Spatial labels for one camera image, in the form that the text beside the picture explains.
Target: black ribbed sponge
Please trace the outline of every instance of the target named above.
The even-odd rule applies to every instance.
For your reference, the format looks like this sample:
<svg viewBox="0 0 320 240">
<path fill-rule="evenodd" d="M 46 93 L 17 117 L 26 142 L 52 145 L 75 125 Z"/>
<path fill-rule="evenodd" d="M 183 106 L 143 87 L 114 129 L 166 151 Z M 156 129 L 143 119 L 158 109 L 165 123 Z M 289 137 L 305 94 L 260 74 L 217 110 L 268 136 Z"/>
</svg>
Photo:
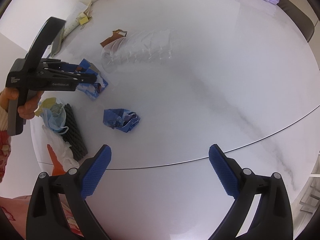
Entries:
<svg viewBox="0 0 320 240">
<path fill-rule="evenodd" d="M 64 109 L 67 114 L 65 126 L 69 127 L 69 130 L 65 134 L 62 134 L 62 138 L 65 142 L 71 144 L 70 149 L 73 153 L 73 158 L 78 162 L 88 154 L 88 150 L 84 145 L 84 141 L 76 123 L 76 119 L 71 106 L 69 104 L 66 104 L 64 106 Z"/>
</svg>

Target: orange object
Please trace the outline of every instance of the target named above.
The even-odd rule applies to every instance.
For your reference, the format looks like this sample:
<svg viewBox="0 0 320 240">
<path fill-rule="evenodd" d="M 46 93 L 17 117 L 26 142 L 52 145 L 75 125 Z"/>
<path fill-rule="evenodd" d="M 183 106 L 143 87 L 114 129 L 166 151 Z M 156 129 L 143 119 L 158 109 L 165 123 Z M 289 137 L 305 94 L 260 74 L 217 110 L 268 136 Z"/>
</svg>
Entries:
<svg viewBox="0 0 320 240">
<path fill-rule="evenodd" d="M 63 166 L 58 161 L 57 156 L 56 156 L 55 152 L 53 151 L 52 147 L 49 144 L 47 144 L 47 148 L 48 148 L 50 158 L 53 163 L 52 176 L 58 176 L 58 175 L 65 174 L 66 172 L 63 170 Z"/>
</svg>

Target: red floral sleeve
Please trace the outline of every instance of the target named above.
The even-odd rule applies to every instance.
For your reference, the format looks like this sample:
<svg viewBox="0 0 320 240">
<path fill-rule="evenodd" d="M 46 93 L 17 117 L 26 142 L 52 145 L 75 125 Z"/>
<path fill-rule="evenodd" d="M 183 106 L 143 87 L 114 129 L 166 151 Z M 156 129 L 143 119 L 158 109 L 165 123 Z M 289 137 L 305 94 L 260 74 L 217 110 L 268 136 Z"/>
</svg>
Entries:
<svg viewBox="0 0 320 240">
<path fill-rule="evenodd" d="M 6 131 L 0 131 L 0 182 L 4 177 L 5 166 L 11 152 L 11 137 L 7 134 Z"/>
</svg>

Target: blue gripper pad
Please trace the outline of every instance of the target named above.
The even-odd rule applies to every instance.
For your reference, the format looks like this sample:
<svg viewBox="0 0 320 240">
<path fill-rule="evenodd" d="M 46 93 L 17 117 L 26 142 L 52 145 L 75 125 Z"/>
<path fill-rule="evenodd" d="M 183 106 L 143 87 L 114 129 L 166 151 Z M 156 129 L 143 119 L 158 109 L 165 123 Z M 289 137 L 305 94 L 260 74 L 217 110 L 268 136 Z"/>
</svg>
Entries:
<svg viewBox="0 0 320 240">
<path fill-rule="evenodd" d="M 209 160 L 226 193 L 237 199 L 240 194 L 238 178 L 227 163 L 227 157 L 220 151 L 212 145 L 209 150 Z"/>
<path fill-rule="evenodd" d="M 111 148 L 104 145 L 97 153 L 94 162 L 82 179 L 81 196 L 85 199 L 95 191 L 100 179 L 111 161 Z"/>
</svg>

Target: white marble table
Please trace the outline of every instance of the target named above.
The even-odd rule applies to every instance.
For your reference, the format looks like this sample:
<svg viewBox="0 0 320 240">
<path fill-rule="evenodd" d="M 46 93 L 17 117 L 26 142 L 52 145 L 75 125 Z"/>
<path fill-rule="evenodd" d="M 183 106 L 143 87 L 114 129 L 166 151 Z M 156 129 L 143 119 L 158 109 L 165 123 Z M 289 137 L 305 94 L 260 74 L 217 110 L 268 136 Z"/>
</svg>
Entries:
<svg viewBox="0 0 320 240">
<path fill-rule="evenodd" d="M 92 16 L 57 58 L 86 58 L 103 71 L 99 43 L 113 30 L 169 30 L 172 38 L 170 59 L 104 72 L 109 86 L 94 102 L 79 91 L 44 94 L 72 105 L 88 156 L 102 144 L 112 149 L 111 170 L 88 198 L 110 236 L 207 239 L 233 202 L 206 159 L 214 143 L 256 174 L 280 172 L 295 199 L 320 150 L 320 74 L 279 7 L 262 0 L 99 0 Z M 102 123 L 108 108 L 130 109 L 141 121 L 128 134 L 112 130 Z M 33 143 L 50 170 L 41 125 L 32 121 Z"/>
</svg>

